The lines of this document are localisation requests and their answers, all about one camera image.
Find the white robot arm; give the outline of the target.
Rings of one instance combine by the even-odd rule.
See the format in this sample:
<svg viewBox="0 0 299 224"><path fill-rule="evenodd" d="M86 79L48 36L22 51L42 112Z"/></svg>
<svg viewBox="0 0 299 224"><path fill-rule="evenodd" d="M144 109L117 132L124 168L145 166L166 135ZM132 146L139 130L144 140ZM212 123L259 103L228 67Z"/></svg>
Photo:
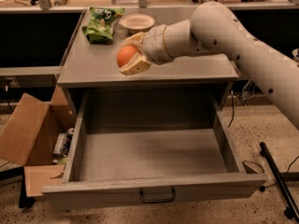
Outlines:
<svg viewBox="0 0 299 224"><path fill-rule="evenodd" d="M152 27L126 38L122 45L135 49L125 62L118 63L126 76L178 57L223 53L299 128L298 63L254 37L221 3L206 2L188 20Z"/></svg>

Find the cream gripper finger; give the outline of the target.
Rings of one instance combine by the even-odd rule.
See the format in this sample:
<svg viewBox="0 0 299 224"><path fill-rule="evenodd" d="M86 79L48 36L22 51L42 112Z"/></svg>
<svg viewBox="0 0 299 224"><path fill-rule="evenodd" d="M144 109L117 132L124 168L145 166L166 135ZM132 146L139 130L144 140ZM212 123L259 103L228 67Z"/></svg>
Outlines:
<svg viewBox="0 0 299 224"><path fill-rule="evenodd" d="M144 55L135 54L132 59L120 68L122 74L131 76L147 71L150 68L150 62Z"/></svg>
<svg viewBox="0 0 299 224"><path fill-rule="evenodd" d="M121 42L121 46L125 47L125 46L134 46L138 49L141 49L143 46L143 40L146 36L145 32L139 32L136 33L134 35L131 35L127 38L125 38L122 42Z"/></svg>

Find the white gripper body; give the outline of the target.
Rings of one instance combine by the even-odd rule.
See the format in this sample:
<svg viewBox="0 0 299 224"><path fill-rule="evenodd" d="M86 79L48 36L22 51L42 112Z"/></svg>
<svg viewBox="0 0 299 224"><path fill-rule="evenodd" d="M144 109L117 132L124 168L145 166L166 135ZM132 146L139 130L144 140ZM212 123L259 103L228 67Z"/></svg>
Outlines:
<svg viewBox="0 0 299 224"><path fill-rule="evenodd" d="M160 65L173 61L164 43L165 29L165 24L155 26L151 28L143 38L142 51L151 63Z"/></svg>

